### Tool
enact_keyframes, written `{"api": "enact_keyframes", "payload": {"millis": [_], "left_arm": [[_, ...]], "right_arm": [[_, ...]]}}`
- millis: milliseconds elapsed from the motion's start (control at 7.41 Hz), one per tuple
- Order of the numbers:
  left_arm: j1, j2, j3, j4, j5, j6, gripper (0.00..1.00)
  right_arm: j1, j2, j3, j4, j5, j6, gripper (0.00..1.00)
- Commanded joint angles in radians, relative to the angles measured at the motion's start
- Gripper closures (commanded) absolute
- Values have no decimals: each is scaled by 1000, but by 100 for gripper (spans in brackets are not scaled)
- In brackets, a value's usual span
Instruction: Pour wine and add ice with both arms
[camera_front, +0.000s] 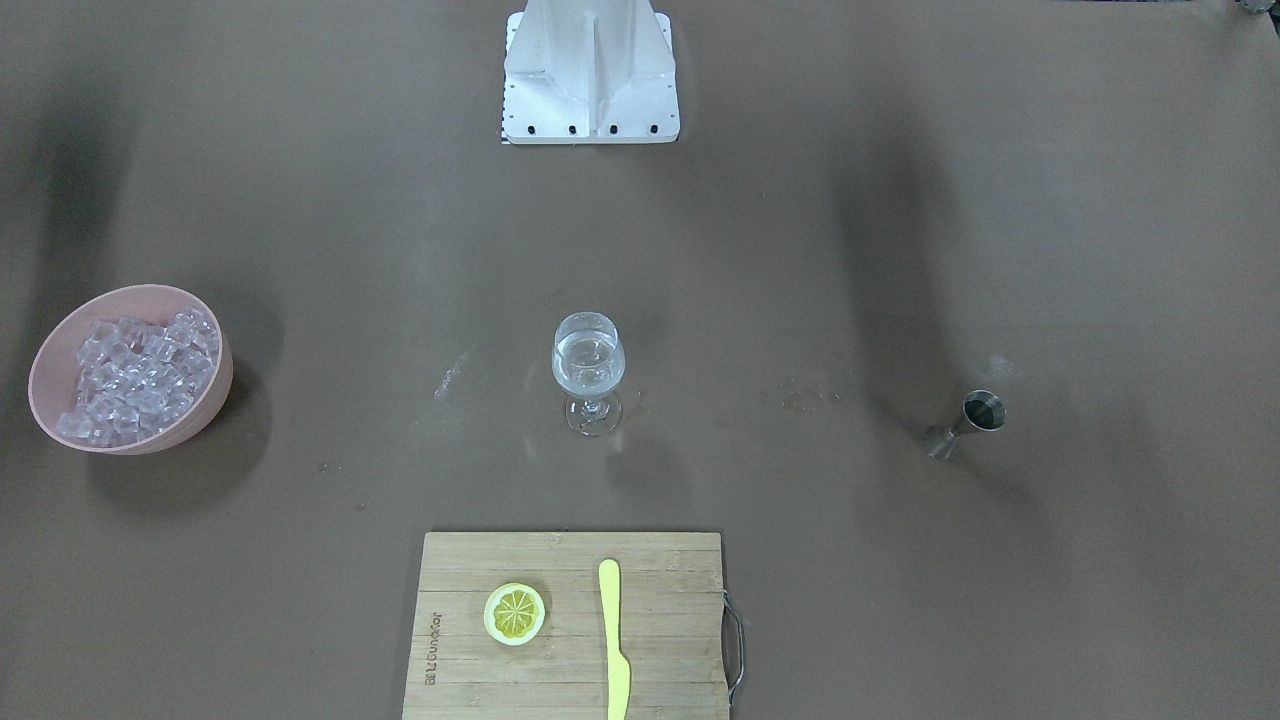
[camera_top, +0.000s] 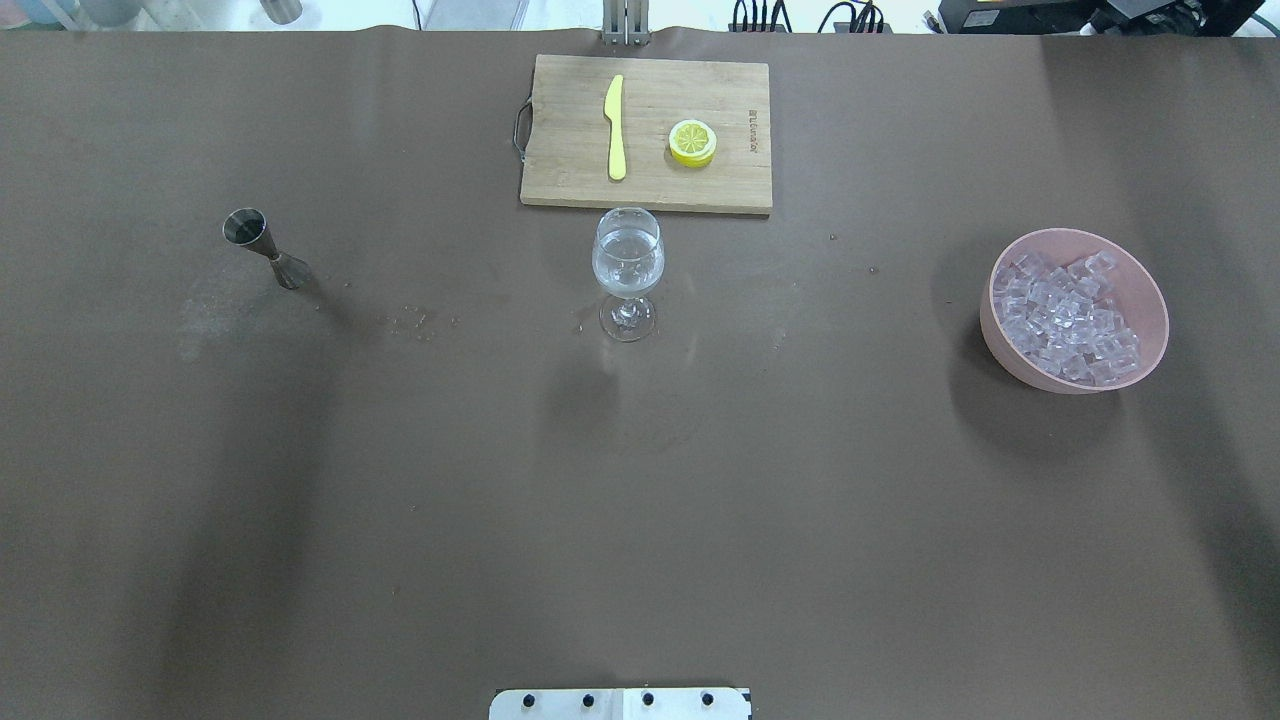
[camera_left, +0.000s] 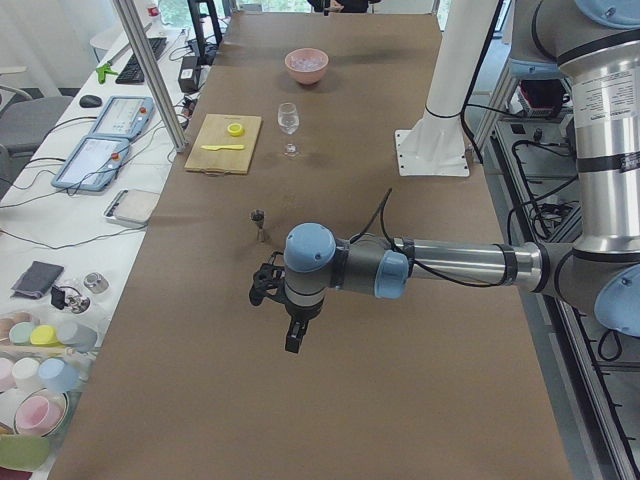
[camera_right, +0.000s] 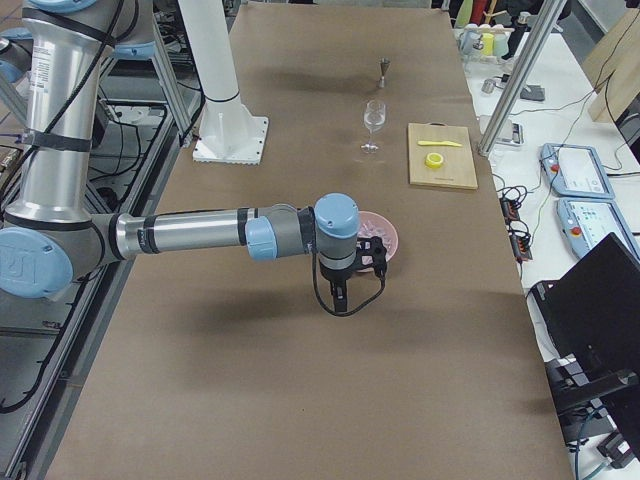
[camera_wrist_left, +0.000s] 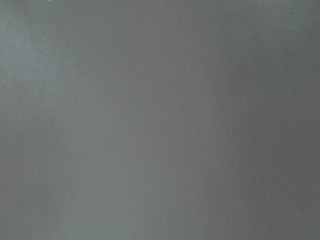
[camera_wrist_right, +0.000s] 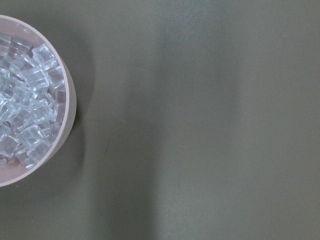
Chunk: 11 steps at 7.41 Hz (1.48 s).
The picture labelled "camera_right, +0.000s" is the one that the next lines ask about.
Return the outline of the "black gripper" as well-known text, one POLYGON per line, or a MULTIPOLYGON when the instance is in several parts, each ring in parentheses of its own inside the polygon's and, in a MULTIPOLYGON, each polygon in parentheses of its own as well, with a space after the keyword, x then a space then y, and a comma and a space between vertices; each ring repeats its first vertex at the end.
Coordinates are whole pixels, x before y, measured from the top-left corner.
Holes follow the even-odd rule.
POLYGON ((346 264, 345 259, 337 260, 321 257, 319 262, 321 275, 330 284, 334 311, 336 313, 346 313, 347 281, 352 276, 351 266, 346 264))

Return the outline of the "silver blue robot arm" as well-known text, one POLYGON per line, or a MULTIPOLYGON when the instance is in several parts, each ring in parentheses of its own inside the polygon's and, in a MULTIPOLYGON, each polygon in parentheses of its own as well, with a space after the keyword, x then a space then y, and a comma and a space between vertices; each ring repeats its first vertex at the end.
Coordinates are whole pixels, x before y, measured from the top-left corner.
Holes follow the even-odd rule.
POLYGON ((24 298, 65 289, 94 269, 140 254, 244 246, 256 260, 311 254, 332 315, 348 314, 346 282, 362 265, 359 211, 330 193, 312 207, 286 204, 147 217, 93 215, 83 204, 92 128, 106 57, 157 54, 149 1, 27 1, 33 38, 26 146, 18 197, 4 213, 1 287, 24 298))

